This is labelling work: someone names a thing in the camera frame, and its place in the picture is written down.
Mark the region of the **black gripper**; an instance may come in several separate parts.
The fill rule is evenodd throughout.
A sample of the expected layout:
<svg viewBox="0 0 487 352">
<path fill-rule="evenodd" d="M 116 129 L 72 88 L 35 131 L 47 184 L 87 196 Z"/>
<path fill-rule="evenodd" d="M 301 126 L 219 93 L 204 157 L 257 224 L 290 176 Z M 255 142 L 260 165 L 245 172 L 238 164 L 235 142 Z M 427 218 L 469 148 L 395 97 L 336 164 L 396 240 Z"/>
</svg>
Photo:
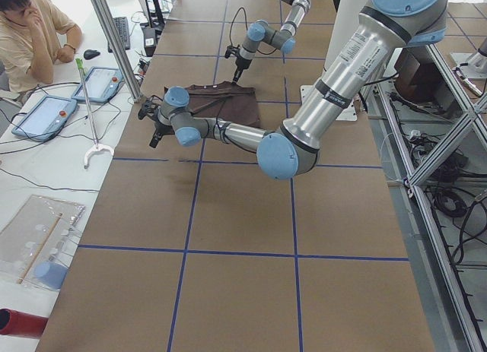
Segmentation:
<svg viewBox="0 0 487 352">
<path fill-rule="evenodd" d="M 236 64 L 236 70 L 232 78 L 232 83 L 237 83 L 238 78 L 240 78 L 243 72 L 250 67 L 250 60 L 245 59 L 242 56 L 238 55 L 236 57 L 235 64 Z"/>
<path fill-rule="evenodd" d="M 160 142 L 165 135 L 171 135 L 171 134 L 172 134 L 171 125 L 166 125 L 160 122 L 158 119 L 154 119 L 154 134 L 152 135 L 152 139 L 149 143 L 149 146 L 152 148 L 156 148 L 157 142 Z"/>
</svg>

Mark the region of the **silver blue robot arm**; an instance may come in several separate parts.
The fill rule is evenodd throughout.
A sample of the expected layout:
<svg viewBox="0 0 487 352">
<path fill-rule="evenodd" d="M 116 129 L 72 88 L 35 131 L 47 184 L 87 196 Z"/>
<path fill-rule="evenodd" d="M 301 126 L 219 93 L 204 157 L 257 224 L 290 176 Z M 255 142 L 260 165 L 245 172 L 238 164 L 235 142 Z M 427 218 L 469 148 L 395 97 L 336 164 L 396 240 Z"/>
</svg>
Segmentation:
<svg viewBox="0 0 487 352">
<path fill-rule="evenodd" d="M 189 111 L 187 90 L 171 87 L 151 115 L 155 130 L 150 146 L 156 147 L 170 133 L 184 147 L 213 138 L 254 152 L 260 169 L 273 179 L 306 173 L 317 163 L 325 131 L 394 50 L 443 39 L 447 4 L 448 0 L 368 0 L 359 11 L 356 31 L 334 62 L 308 90 L 298 112 L 273 132 L 219 117 L 196 117 Z"/>
<path fill-rule="evenodd" d="M 290 5 L 291 10 L 279 30 L 270 27 L 264 20 L 258 20 L 248 27 L 241 45 L 229 45 L 227 47 L 225 58 L 227 59 L 231 55 L 236 57 L 236 70 L 232 80 L 233 84 L 236 84 L 244 70 L 250 67 L 260 43 L 266 43 L 284 54 L 288 54 L 293 50 L 295 45 L 294 35 L 304 16 L 310 10 L 311 0 L 280 1 Z"/>
</svg>

